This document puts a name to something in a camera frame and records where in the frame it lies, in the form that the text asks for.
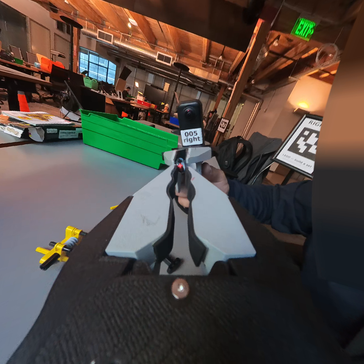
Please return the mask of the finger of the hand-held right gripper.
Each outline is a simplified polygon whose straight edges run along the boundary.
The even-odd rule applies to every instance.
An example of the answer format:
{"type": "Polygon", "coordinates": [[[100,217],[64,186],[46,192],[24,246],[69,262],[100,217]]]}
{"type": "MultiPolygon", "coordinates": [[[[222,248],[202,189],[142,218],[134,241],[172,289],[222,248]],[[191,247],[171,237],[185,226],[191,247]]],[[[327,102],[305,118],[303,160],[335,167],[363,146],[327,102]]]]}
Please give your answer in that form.
{"type": "Polygon", "coordinates": [[[171,150],[162,153],[162,159],[167,166],[173,166],[185,161],[185,150],[171,150]]]}
{"type": "Polygon", "coordinates": [[[186,149],[186,164],[202,163],[212,158],[212,149],[186,149]]]}

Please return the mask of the orange traffic cone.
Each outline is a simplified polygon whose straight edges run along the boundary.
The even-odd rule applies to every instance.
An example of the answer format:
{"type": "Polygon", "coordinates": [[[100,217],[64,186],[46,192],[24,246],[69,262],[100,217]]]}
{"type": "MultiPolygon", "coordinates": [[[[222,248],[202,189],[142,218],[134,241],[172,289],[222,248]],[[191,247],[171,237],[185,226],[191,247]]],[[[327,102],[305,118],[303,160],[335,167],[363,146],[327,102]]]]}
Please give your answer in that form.
{"type": "Polygon", "coordinates": [[[30,112],[27,98],[23,91],[17,91],[17,99],[18,99],[18,103],[19,103],[19,111],[20,112],[30,112]]]}

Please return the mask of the person's right forearm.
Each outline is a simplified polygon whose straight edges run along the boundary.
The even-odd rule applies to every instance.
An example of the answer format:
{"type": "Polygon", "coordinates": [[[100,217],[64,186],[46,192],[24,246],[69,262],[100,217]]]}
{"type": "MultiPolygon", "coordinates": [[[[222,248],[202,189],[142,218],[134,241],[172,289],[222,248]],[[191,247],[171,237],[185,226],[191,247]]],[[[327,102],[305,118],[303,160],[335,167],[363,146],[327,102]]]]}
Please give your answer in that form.
{"type": "Polygon", "coordinates": [[[312,234],[313,181],[287,185],[246,185],[228,180],[234,198],[256,220],[280,233],[308,237],[312,234]]]}

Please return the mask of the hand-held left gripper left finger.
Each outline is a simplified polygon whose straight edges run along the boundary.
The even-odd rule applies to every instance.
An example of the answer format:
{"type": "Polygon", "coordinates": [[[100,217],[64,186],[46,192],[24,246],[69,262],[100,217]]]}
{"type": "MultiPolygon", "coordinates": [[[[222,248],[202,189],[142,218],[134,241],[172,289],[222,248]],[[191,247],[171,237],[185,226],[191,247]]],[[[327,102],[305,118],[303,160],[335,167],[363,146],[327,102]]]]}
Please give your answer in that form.
{"type": "Polygon", "coordinates": [[[170,254],[174,239],[174,168],[167,168],[131,199],[105,252],[152,265],[170,254]]]}

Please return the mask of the black lego pin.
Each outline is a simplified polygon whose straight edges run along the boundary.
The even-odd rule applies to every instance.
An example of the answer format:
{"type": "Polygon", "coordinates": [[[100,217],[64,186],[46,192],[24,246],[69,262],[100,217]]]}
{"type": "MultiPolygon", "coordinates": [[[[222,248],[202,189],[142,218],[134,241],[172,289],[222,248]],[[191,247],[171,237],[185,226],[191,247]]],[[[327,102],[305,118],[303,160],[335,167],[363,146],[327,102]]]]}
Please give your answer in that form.
{"type": "Polygon", "coordinates": [[[168,255],[167,258],[164,259],[164,262],[167,265],[167,273],[173,274],[180,268],[183,263],[183,259],[168,255]]]}

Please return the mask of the black monitor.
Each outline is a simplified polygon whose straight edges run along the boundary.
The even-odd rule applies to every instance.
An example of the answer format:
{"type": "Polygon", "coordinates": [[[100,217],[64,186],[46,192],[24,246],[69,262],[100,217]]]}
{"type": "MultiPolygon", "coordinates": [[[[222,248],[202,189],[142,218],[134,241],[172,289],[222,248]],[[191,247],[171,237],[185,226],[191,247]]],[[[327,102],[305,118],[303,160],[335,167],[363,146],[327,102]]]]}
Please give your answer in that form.
{"type": "Polygon", "coordinates": [[[146,84],[144,87],[143,96],[145,101],[150,104],[154,104],[156,106],[162,105],[162,103],[166,103],[167,100],[166,91],[155,87],[154,85],[146,84]]]}

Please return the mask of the wooden support post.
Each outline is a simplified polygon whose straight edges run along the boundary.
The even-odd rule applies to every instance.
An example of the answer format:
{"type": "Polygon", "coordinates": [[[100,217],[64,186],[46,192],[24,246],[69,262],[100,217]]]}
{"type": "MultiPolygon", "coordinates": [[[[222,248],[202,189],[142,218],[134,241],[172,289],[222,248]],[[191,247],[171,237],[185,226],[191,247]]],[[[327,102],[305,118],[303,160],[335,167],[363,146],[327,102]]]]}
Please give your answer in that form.
{"type": "Polygon", "coordinates": [[[244,92],[247,85],[248,78],[252,74],[254,65],[256,64],[257,57],[263,44],[265,44],[266,36],[270,30],[270,23],[263,19],[258,19],[257,25],[255,27],[249,50],[246,54],[245,61],[239,71],[238,78],[234,84],[234,88],[230,95],[229,101],[222,115],[222,118],[231,120],[236,106],[244,92]]]}

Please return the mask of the green plastic bin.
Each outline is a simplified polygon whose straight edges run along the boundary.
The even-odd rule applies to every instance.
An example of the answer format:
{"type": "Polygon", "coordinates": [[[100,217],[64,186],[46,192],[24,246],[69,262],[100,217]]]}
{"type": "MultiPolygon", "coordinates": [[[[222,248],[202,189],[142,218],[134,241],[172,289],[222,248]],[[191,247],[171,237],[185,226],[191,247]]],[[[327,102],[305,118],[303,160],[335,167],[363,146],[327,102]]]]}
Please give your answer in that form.
{"type": "Polygon", "coordinates": [[[80,109],[84,144],[159,169],[162,154],[178,147],[178,135],[116,114],[80,109]]]}

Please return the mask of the large framed marker sign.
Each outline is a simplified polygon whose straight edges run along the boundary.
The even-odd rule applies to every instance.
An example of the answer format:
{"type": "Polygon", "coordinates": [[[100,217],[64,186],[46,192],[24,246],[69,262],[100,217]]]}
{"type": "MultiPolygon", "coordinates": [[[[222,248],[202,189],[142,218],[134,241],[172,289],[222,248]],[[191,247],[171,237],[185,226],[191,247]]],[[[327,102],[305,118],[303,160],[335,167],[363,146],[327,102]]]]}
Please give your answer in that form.
{"type": "Polygon", "coordinates": [[[276,151],[273,162],[312,179],[322,121],[322,116],[303,115],[276,151]]]}

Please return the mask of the yellow lego axle assembly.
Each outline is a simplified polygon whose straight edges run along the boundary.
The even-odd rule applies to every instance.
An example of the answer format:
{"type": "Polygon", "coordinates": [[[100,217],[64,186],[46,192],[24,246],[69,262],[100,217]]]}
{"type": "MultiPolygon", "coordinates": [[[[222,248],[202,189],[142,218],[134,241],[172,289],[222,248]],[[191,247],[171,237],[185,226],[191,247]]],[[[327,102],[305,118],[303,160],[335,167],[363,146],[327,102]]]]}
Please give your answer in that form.
{"type": "Polygon", "coordinates": [[[46,271],[57,262],[67,262],[70,253],[87,236],[87,232],[73,226],[67,226],[65,237],[60,242],[49,242],[50,248],[37,247],[36,252],[42,254],[39,260],[39,268],[46,271]]]}

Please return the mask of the lego instruction booklet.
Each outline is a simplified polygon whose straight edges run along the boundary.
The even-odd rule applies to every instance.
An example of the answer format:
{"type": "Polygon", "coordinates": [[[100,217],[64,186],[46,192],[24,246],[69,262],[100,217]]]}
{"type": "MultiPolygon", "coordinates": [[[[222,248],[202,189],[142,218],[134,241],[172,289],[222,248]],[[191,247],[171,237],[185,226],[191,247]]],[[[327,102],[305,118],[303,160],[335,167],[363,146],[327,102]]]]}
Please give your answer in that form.
{"type": "Polygon", "coordinates": [[[74,122],[54,116],[47,112],[21,112],[21,111],[2,111],[2,115],[7,116],[9,120],[27,123],[32,126],[60,126],[75,125],[74,122]]]}

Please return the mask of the grey jacket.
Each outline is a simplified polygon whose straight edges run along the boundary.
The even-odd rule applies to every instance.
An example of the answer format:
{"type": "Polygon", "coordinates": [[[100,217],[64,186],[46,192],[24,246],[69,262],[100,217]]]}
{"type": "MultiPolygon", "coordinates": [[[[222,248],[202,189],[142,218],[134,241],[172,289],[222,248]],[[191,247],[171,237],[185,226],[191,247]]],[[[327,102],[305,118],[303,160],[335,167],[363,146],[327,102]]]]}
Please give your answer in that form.
{"type": "Polygon", "coordinates": [[[247,165],[237,172],[237,180],[242,184],[262,184],[273,164],[272,158],[282,144],[282,139],[271,138],[254,132],[248,142],[252,146],[252,156],[247,165]]]}

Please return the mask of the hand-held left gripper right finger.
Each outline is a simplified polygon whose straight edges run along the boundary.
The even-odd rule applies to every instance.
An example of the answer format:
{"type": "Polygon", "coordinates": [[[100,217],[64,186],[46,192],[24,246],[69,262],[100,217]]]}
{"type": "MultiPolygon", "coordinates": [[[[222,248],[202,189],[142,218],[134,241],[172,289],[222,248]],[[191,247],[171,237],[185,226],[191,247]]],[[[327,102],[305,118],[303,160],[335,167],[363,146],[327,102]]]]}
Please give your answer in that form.
{"type": "Polygon", "coordinates": [[[195,266],[256,255],[228,196],[194,169],[186,169],[189,251],[195,266]]]}

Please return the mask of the opened black cardboard box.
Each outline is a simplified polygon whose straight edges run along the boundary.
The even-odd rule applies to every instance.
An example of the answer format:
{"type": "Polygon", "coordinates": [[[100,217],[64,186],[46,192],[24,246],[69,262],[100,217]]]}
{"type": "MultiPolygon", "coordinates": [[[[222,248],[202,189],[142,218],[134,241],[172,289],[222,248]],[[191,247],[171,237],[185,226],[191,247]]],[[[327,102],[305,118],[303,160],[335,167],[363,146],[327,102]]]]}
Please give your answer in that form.
{"type": "Polygon", "coordinates": [[[34,142],[83,139],[82,128],[79,125],[34,126],[5,115],[1,116],[0,130],[1,135],[12,136],[16,140],[32,140],[34,142]]]}

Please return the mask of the black backpack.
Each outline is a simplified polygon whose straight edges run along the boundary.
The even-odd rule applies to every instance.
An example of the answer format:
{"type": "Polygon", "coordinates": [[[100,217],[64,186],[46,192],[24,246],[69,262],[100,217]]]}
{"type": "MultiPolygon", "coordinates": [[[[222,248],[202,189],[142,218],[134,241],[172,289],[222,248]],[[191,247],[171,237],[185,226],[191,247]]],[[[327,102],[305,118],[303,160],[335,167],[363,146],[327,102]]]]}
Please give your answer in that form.
{"type": "Polygon", "coordinates": [[[234,179],[237,179],[238,173],[248,165],[252,154],[252,143],[241,136],[226,139],[213,147],[213,155],[216,157],[220,169],[227,177],[234,179]]]}

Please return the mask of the green exit sign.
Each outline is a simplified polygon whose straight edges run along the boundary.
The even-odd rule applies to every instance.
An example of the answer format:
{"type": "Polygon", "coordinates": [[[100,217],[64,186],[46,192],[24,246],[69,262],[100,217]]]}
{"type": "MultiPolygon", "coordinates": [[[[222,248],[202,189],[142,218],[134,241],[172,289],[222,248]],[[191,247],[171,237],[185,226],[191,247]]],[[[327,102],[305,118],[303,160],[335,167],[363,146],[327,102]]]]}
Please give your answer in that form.
{"type": "Polygon", "coordinates": [[[298,17],[290,34],[304,41],[309,41],[316,29],[316,26],[317,23],[315,21],[304,17],[298,17]]]}

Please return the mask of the person's right hand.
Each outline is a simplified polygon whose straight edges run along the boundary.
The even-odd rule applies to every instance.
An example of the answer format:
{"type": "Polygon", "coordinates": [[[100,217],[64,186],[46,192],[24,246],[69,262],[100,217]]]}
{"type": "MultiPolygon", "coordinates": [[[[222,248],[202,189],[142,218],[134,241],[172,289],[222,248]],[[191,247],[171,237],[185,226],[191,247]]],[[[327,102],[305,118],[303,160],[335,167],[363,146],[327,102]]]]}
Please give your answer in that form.
{"type": "Polygon", "coordinates": [[[211,182],[214,186],[216,186],[220,191],[228,195],[229,193],[229,184],[228,180],[225,176],[225,173],[217,169],[207,162],[202,163],[202,176],[211,182]]]}

